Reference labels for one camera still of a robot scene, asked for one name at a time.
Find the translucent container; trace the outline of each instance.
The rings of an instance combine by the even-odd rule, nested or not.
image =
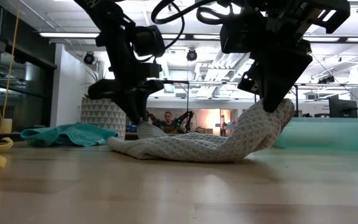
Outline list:
[[[358,118],[293,118],[274,146],[358,151]]]

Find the computer monitor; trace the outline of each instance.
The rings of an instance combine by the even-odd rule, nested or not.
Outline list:
[[[358,118],[355,101],[335,98],[330,98],[328,101],[330,118]]]

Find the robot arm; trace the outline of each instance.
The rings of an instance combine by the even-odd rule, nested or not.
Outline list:
[[[182,20],[182,28],[170,45],[164,46],[157,26],[138,27],[116,4],[118,0],[74,0],[91,17],[100,29],[96,38],[98,47],[106,46],[115,80],[101,80],[89,88],[91,99],[110,98],[128,117],[138,124],[146,119],[146,103],[150,94],[163,89],[159,78],[160,65],[144,63],[150,58],[161,57],[183,33],[183,16],[197,9],[197,18],[205,24],[222,24],[220,39],[224,53],[250,52],[255,60],[243,75],[238,88],[259,94],[264,99],[264,109],[273,112],[300,75],[311,63],[310,43],[303,34],[315,24],[332,34],[349,16],[347,0],[195,0],[196,3],[181,11],[174,0],[162,0],[152,12],[155,24]],[[230,7],[229,15],[221,15],[202,7],[217,2]],[[232,4],[241,7],[240,14],[232,13]],[[159,12],[169,5],[178,13],[157,19]],[[217,19],[203,17],[209,13]],[[135,57],[151,55],[147,60]]]
[[[175,128],[179,128],[181,126],[181,124],[183,123],[183,121],[185,119],[187,119],[185,129],[186,129],[186,132],[189,133],[190,132],[190,123],[191,123],[191,119],[193,118],[193,116],[194,116],[194,112],[192,112],[192,111],[185,112],[179,118],[174,120]]]
[[[153,125],[156,127],[161,127],[161,120],[156,118],[153,114],[150,114],[148,111],[146,111],[147,116],[152,120]]]

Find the white planter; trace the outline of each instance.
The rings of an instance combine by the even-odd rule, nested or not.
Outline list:
[[[125,140],[126,114],[110,99],[82,99],[81,122],[99,128],[117,131],[119,138]]]

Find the person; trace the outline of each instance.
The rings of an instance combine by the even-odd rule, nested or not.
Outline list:
[[[164,114],[165,121],[161,122],[161,128],[174,128],[175,123],[172,121],[172,113],[167,111]]]

